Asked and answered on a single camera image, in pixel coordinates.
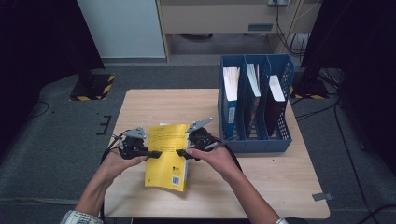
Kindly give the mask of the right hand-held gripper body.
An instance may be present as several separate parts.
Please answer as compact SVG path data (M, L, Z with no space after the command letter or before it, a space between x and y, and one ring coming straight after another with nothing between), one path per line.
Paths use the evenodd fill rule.
M194 148L202 151L211 151L219 142L217 138L212 136L204 126L210 123L213 119L203 119L194 121L190 127L185 131L189 135L188 139Z

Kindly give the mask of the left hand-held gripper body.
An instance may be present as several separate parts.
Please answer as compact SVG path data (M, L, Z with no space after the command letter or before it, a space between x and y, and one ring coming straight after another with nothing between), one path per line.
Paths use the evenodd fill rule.
M146 137L147 135L142 127L121 133L118 137L121 157L125 160L130 160L135 157L146 156L148 154L148 148L144 146Z

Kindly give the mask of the yellow book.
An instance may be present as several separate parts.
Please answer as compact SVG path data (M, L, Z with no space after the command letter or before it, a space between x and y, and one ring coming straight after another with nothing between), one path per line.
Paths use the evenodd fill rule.
M158 159L146 161L145 186L183 192L186 186L188 161L177 154L186 149L189 124L160 125L149 128L148 151L161 151Z

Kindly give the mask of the bright blue book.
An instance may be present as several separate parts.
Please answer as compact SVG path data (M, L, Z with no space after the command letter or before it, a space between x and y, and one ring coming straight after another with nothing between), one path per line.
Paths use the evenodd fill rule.
M224 83L224 99L223 99L223 115L224 115L224 131L225 138L233 137L234 120L237 106L238 81L240 75L239 67L223 68Z

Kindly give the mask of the black book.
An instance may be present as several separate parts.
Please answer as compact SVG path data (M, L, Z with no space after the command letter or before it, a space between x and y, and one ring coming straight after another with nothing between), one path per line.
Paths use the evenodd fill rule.
M269 78L269 89L264 111L264 120L268 135L271 136L276 128L277 121L286 106L286 99L277 75Z

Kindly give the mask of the teal illustrated book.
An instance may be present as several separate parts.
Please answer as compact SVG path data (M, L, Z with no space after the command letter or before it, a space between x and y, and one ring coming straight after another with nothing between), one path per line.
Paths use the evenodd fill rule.
M261 99L260 81L255 64L247 65L247 79L247 136L250 136Z

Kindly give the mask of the blue plastic file rack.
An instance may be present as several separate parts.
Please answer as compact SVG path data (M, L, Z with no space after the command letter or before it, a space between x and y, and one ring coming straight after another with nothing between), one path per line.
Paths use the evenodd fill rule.
M261 99L255 116L255 122L250 136L247 136L247 86L248 86L248 64L255 64L260 81ZM234 120L233 137L226 139L224 131L223 99L224 83L223 68L239 67L240 75L238 81L238 99ZM291 143L291 135L287 126L283 109L274 133L269 136L264 111L269 89L269 78L277 75L280 81L286 105L290 97L290 88L294 78L294 64L287 54L248 54L248 55L223 55L220 57L219 72L219 136L223 143L236 153L269 153L284 152Z

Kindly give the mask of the person's right hand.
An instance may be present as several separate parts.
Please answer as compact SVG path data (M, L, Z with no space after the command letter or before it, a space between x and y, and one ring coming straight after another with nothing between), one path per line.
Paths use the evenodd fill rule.
M209 152L189 148L187 153L194 158L206 161L227 182L239 180L243 175L235 164L230 152L225 147L215 147Z

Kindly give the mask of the person's left hand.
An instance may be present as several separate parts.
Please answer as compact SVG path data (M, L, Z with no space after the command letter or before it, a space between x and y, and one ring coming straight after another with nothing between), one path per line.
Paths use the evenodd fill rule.
M110 185L114 179L126 169L136 166L147 159L146 156L138 156L130 160L125 160L117 152L109 152L95 176L100 184Z

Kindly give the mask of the person's left patterned sleeve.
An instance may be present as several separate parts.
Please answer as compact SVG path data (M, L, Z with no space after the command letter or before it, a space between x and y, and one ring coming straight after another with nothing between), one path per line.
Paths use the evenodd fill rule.
M60 221L60 224L104 224L104 221L99 217L69 210Z

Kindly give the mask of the white panel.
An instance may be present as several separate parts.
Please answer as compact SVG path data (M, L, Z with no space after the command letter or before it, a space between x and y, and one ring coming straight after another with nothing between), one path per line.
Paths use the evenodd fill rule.
M102 58L164 58L156 0L78 0Z

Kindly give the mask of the beige wooden cabinet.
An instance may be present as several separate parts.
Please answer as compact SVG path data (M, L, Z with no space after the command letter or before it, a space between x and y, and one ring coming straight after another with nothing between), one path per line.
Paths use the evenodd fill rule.
M165 57L227 53L284 53L294 35L312 31L323 0L157 0ZM270 32L250 32L250 23L272 23Z

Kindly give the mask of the grey cabinet label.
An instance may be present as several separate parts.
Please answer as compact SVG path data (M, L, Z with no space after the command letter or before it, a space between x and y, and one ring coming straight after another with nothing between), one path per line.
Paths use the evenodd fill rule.
M272 23L250 23L247 29L250 32L270 32L273 26Z

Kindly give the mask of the grey tape piece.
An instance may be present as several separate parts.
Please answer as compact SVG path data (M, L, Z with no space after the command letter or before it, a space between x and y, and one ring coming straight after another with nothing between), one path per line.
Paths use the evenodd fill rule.
M333 196L331 193L324 193L324 192L313 194L312 197L315 202L322 201L322 200L330 201L333 199Z

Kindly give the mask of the black curtain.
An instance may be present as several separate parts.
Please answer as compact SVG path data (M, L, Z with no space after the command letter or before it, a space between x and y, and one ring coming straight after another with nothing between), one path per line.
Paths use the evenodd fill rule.
M301 84L322 68L345 74L340 94L365 147L396 175L396 0L323 0Z
M0 0L0 158L47 84L103 66L78 0Z

